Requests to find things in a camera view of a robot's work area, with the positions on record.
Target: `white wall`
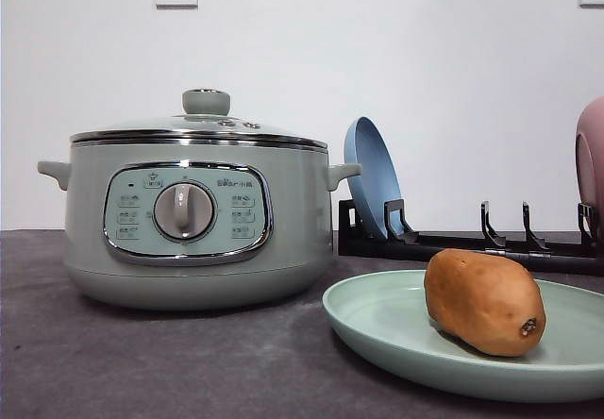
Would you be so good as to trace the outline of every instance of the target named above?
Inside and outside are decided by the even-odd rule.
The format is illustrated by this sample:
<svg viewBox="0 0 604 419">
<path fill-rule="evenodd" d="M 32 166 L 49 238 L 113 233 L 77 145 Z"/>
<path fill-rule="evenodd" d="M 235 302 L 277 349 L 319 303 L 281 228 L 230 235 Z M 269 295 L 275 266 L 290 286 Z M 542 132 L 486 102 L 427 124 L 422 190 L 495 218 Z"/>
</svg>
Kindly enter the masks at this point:
<svg viewBox="0 0 604 419">
<path fill-rule="evenodd" d="M 604 10 L 578 0 L 3 0 L 2 226 L 62 227 L 36 173 L 68 137 L 180 112 L 215 87 L 232 111 L 321 139 L 371 117 L 420 229 L 575 229 L 574 132 L 604 93 Z M 347 198 L 345 183 L 333 194 Z"/>
</svg>

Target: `dish rack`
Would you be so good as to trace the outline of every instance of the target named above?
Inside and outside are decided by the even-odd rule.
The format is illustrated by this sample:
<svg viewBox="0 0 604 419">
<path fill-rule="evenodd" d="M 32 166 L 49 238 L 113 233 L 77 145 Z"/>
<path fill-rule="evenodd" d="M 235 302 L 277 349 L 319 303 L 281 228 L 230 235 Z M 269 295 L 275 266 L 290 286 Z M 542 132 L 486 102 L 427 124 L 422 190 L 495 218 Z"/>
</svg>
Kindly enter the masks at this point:
<svg viewBox="0 0 604 419">
<path fill-rule="evenodd" d="M 437 252 L 454 247 L 507 257 L 522 263 L 530 271 L 604 276 L 604 242 L 597 236 L 599 213 L 595 207 L 586 204 L 577 206 L 580 243 L 555 243 L 537 237 L 530 229 L 530 210 L 526 202 L 522 206 L 523 240 L 499 235 L 493 229 L 488 201 L 480 205 L 482 236 L 478 238 L 413 230 L 405 219 L 404 199 L 384 203 L 386 241 L 372 238 L 363 229 L 352 199 L 340 201 L 339 212 L 338 253 L 342 256 L 428 261 Z M 402 233 L 393 230 L 391 216 L 396 212 L 403 225 Z"/>
</svg>

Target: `blue plate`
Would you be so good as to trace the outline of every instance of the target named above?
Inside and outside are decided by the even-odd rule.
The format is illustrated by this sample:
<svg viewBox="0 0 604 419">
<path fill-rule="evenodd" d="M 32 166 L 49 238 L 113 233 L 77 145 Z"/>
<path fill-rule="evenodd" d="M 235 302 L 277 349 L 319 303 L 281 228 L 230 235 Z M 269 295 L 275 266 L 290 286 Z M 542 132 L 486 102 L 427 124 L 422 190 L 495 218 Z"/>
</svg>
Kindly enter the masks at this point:
<svg viewBox="0 0 604 419">
<path fill-rule="evenodd" d="M 367 117 L 357 119 L 348 129 L 344 142 L 344 161 L 362 165 L 362 174 L 350 177 L 348 188 L 362 219 L 363 228 L 374 238 L 387 240 L 384 202 L 400 199 L 401 195 L 386 144 Z M 396 233 L 403 233 L 398 213 L 392 213 L 391 224 Z"/>
</svg>

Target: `stainless steel trim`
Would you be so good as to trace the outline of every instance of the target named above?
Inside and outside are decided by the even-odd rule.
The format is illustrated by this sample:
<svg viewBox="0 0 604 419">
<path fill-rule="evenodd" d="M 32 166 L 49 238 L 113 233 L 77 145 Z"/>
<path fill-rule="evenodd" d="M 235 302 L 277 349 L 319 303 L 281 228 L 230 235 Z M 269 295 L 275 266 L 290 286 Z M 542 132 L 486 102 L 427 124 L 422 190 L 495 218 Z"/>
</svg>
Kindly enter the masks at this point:
<svg viewBox="0 0 604 419">
<path fill-rule="evenodd" d="M 204 139 L 157 139 L 157 138 L 136 138 L 136 139 L 107 139 L 98 141 L 84 141 L 84 142 L 72 142 L 72 147 L 88 147 L 92 145 L 133 145 L 133 144 L 146 144 L 146 143 L 165 143 L 165 144 L 177 144 L 177 145 L 239 145 L 239 146 L 250 146 L 250 147 L 274 147 L 274 148 L 290 148 L 293 150 L 308 150 L 311 152 L 327 153 L 326 148 L 310 146 L 310 145 L 299 145 L 293 143 L 282 143 L 282 142 L 259 142 L 259 141 L 235 141 L 235 140 L 204 140 Z"/>
<path fill-rule="evenodd" d="M 255 176 L 256 179 L 260 182 L 260 188 L 262 192 L 262 203 L 264 205 L 264 229 L 259 237 L 251 244 L 241 249 L 237 249 L 234 251 L 228 251 L 223 253 L 216 254 L 203 254 L 203 255 L 186 255 L 186 254 L 178 254 L 173 256 L 168 255 L 151 255 L 151 254 L 142 254 L 133 251 L 128 251 L 127 249 L 123 249 L 118 247 L 115 242 L 113 242 L 107 232 L 107 227 L 105 225 L 106 216 L 107 216 L 107 203 L 109 201 L 109 189 L 111 186 L 111 182 L 113 179 L 118 176 L 123 171 L 129 171 L 134 169 L 145 169 L 145 168 L 153 168 L 153 167 L 182 167 L 183 165 L 191 166 L 191 167 L 204 167 L 207 169 L 228 169 L 228 170 L 239 170 L 249 172 L 251 175 Z M 231 263 L 235 261 L 243 261 L 253 258 L 258 254 L 258 251 L 261 247 L 268 242 L 271 235 L 273 233 L 273 205 L 271 202 L 271 196 L 268 190 L 268 182 L 266 178 L 262 175 L 260 171 L 257 169 L 243 164 L 233 164 L 233 163 L 218 163 L 218 162 L 200 162 L 200 161 L 190 161 L 188 159 L 181 159 L 179 161 L 160 161 L 160 162 L 137 162 L 130 163 L 124 166 L 124 168 L 117 171 L 113 176 L 111 176 L 111 180 L 109 181 L 109 185 L 107 187 L 107 194 L 105 196 L 105 206 L 103 207 L 103 235 L 105 235 L 105 243 L 106 246 L 110 249 L 112 255 L 114 255 L 118 260 L 125 261 L 128 263 L 135 263 L 139 265 L 153 265 L 153 266 L 207 266 L 207 265 L 217 265 L 220 263 Z"/>
<path fill-rule="evenodd" d="M 69 138 L 70 142 L 87 141 L 113 141 L 117 139 L 203 139 L 203 140 L 229 140 L 252 142 L 279 142 L 283 144 L 308 145 L 312 147 L 327 148 L 327 144 L 313 139 L 298 138 L 277 134 L 244 133 L 237 131 L 199 131 L 194 129 L 127 129 L 91 131 L 78 133 Z"/>
</svg>

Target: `mint green electric pot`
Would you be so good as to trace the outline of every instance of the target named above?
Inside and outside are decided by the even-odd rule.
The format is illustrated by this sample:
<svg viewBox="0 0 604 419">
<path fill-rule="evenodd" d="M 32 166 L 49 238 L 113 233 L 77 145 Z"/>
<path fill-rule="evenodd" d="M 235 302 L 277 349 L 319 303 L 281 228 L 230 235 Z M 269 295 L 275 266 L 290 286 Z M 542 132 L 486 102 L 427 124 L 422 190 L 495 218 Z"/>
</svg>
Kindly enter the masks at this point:
<svg viewBox="0 0 604 419">
<path fill-rule="evenodd" d="M 358 164 L 327 145 L 227 117 L 228 94 L 183 93 L 186 114 L 71 138 L 38 171 L 67 191 L 65 266 L 86 295 L 202 310 L 298 292 L 333 261 L 331 201 Z"/>
</svg>

